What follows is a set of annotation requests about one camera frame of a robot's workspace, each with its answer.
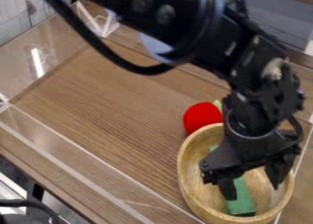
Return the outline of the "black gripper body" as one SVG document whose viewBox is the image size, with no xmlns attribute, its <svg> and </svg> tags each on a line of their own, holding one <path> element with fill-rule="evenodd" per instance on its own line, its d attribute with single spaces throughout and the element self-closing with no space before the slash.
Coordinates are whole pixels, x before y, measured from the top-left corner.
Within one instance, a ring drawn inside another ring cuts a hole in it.
<svg viewBox="0 0 313 224">
<path fill-rule="evenodd" d="M 248 133 L 231 112 L 223 120 L 223 137 L 217 149 L 199 162 L 204 184 L 216 185 L 223 178 L 235 179 L 258 167 L 263 167 L 264 171 L 264 166 L 283 155 L 295 158 L 300 154 L 303 130 L 292 116 L 284 119 L 291 130 L 279 129 L 275 125 L 259 135 Z"/>
</svg>

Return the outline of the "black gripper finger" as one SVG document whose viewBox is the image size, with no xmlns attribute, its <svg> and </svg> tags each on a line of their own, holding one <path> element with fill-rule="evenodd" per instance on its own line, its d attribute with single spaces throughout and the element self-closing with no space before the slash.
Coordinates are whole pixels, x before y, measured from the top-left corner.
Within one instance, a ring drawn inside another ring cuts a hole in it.
<svg viewBox="0 0 313 224">
<path fill-rule="evenodd" d="M 278 189 L 292 167 L 294 156 L 283 155 L 264 166 L 264 173 L 274 189 Z"/>
<path fill-rule="evenodd" d="M 225 200 L 236 200 L 235 182 L 232 179 L 223 178 L 217 183 L 217 187 Z"/>
</svg>

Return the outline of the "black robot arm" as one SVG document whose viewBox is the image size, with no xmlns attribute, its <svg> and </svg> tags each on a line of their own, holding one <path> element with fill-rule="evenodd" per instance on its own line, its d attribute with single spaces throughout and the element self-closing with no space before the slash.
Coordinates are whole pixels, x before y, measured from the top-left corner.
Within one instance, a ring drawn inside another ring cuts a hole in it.
<svg viewBox="0 0 313 224">
<path fill-rule="evenodd" d="M 303 132 L 294 114 L 306 96 L 286 49 L 248 19 L 244 0 L 90 0 L 155 44 L 157 59 L 139 66 L 110 50 L 62 0 L 44 0 L 93 49 L 120 68 L 159 75 L 179 63 L 213 73 L 231 88 L 221 100 L 223 138 L 199 162 L 200 176 L 223 197 L 235 179 L 262 168 L 274 187 L 291 171 Z"/>
</svg>

